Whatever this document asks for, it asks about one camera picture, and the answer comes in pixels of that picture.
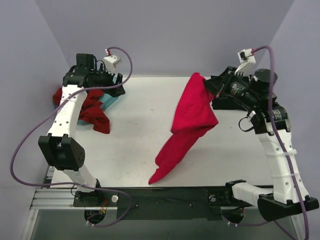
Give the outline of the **bright pink-red t shirt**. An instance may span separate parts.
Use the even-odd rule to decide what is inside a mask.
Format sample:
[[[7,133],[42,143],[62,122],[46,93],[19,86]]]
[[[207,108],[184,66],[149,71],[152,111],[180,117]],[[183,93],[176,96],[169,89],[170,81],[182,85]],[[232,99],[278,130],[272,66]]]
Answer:
[[[213,99],[214,96],[205,87],[205,78],[198,72],[193,73],[176,106],[170,130],[172,135],[155,157],[158,168],[148,184],[166,177],[197,140],[219,123],[211,108]]]

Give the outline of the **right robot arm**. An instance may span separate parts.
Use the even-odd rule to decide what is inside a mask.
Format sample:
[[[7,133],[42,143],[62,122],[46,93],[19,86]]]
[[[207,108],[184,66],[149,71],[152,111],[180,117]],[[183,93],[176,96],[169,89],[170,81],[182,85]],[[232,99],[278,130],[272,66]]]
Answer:
[[[277,103],[277,96],[269,93],[270,73],[261,68],[245,76],[237,74],[234,67],[227,67],[220,75],[204,81],[215,100],[229,97],[247,111],[246,117],[264,149],[273,184],[273,190],[266,190],[245,180],[231,181],[226,184],[229,189],[223,192],[223,199],[229,205],[242,201],[257,207],[267,222],[320,207],[302,182],[288,113]]]

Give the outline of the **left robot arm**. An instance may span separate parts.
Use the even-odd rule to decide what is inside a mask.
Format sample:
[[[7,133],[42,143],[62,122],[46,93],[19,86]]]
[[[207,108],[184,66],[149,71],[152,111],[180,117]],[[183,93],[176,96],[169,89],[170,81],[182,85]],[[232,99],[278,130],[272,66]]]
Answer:
[[[85,200],[91,206],[102,202],[103,193],[95,189],[98,180],[85,166],[85,149],[76,141],[76,125],[89,88],[105,87],[112,97],[125,94],[123,87],[115,87],[123,80],[122,74],[115,74],[121,61],[119,56],[107,53],[98,67],[93,54],[78,53],[76,64],[63,77],[60,108],[54,122],[47,135],[38,139],[48,165],[78,183],[78,191],[86,193]]]

